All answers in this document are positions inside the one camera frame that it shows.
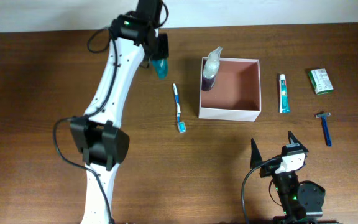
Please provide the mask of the green white toothpaste tube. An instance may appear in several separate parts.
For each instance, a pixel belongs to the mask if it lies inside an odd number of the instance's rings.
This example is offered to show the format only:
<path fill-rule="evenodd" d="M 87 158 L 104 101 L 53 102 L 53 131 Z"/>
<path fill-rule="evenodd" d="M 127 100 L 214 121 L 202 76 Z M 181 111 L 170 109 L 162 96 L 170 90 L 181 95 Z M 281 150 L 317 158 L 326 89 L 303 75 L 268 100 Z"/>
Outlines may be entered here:
<path fill-rule="evenodd" d="M 288 100 L 288 89 L 287 89 L 287 82 L 284 74 L 280 74 L 279 76 L 280 82 L 280 113 L 289 114 L 290 113 L 290 106 Z"/>

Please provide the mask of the blue mouthwash bottle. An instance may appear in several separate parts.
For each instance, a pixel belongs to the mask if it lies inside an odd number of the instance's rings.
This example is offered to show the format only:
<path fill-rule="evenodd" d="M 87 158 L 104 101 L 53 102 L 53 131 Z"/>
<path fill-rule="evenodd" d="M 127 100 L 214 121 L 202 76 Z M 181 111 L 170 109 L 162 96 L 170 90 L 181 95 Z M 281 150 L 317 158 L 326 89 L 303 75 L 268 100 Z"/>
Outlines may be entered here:
<path fill-rule="evenodd" d="M 168 63 L 166 59 L 158 59 L 158 60 L 152 60 L 152 65 L 155 68 L 155 71 L 157 72 L 157 76 L 159 79 L 164 79 L 167 76 L 168 73 Z"/>

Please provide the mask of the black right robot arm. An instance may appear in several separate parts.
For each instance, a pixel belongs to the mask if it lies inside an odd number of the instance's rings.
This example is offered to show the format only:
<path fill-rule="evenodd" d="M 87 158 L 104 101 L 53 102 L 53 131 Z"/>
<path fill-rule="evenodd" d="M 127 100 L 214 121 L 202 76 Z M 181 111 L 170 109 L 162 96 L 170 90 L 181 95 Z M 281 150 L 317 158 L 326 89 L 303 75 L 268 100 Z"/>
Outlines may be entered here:
<path fill-rule="evenodd" d="M 274 223 L 319 223 L 318 218 L 323 216 L 325 188 L 309 180 L 298 180 L 296 171 L 305 166 L 309 150 L 291 131 L 288 132 L 288 140 L 281 154 L 263 161 L 252 139 L 250 173 L 258 169 L 261 178 L 272 178 L 284 213 L 274 217 Z"/>

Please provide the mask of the green white soap box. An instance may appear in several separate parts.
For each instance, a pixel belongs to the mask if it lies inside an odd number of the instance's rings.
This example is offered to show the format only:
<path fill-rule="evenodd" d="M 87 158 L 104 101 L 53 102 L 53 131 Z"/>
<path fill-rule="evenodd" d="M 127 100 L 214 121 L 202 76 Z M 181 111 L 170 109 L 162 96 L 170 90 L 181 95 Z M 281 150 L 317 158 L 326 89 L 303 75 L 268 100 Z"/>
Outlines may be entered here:
<path fill-rule="evenodd" d="M 308 73 L 316 95 L 332 93 L 334 88 L 324 68 L 314 69 Z"/>

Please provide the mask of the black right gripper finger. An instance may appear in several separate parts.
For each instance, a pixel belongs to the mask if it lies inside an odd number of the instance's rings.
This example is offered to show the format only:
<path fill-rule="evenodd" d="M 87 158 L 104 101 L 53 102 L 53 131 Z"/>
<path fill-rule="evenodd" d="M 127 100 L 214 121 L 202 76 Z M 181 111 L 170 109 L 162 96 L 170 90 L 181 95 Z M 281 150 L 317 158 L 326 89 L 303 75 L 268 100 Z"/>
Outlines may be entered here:
<path fill-rule="evenodd" d="M 298 144 L 301 147 L 303 147 L 302 143 L 299 140 L 297 140 L 297 138 L 291 131 L 288 131 L 288 140 L 289 140 L 290 144 Z"/>
<path fill-rule="evenodd" d="M 254 138 L 251 139 L 251 157 L 250 157 L 250 168 L 255 169 L 257 166 L 263 163 L 262 156 L 257 147 Z"/>

